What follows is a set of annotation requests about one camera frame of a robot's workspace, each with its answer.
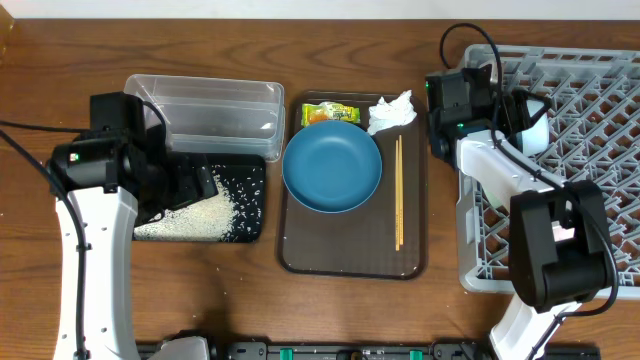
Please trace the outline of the light blue bowl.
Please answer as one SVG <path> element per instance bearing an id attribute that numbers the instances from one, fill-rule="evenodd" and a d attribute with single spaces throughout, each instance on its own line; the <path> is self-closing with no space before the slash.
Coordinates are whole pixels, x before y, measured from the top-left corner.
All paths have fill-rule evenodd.
<path id="1" fill-rule="evenodd" d="M 547 111 L 533 122 L 531 126 L 516 136 L 517 147 L 525 156 L 533 156 L 544 151 L 550 142 Z"/>

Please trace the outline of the mint green cup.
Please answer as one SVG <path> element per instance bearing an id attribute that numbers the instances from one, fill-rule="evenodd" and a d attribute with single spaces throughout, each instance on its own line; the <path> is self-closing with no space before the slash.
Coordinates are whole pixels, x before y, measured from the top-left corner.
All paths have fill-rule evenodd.
<path id="1" fill-rule="evenodd" d="M 505 210 L 509 210 L 509 200 L 506 197 L 506 193 L 504 191 L 492 192 L 484 188 L 483 192 L 485 197 L 487 198 L 487 201 L 493 208 L 504 208 Z"/>

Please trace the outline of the white pink cup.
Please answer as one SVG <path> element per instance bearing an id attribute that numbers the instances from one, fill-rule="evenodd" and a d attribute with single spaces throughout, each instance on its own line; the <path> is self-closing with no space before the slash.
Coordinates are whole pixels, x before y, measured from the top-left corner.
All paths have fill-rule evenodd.
<path id="1" fill-rule="evenodd" d="M 575 237 L 575 229 L 566 228 L 559 221 L 552 222 L 551 228 L 555 242 L 561 242 Z"/>

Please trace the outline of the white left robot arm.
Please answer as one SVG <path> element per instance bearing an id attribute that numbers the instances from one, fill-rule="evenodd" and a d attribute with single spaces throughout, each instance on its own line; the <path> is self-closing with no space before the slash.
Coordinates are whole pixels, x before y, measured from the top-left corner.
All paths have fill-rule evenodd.
<path id="1" fill-rule="evenodd" d="M 55 147 L 48 169 L 62 240 L 57 359 L 137 359 L 131 306 L 131 245 L 139 196 L 173 183 L 166 134 L 89 132 Z"/>

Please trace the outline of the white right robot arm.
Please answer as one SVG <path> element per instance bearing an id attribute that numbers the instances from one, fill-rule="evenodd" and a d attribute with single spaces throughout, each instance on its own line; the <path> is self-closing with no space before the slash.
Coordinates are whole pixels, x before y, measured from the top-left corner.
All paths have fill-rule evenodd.
<path id="1" fill-rule="evenodd" d="M 610 309 L 619 280 L 600 187 L 531 159 L 549 144 L 550 99 L 501 83 L 492 63 L 427 76 L 429 141 L 508 212 L 515 294 L 490 342 L 499 359 L 539 359 L 565 320 Z"/>

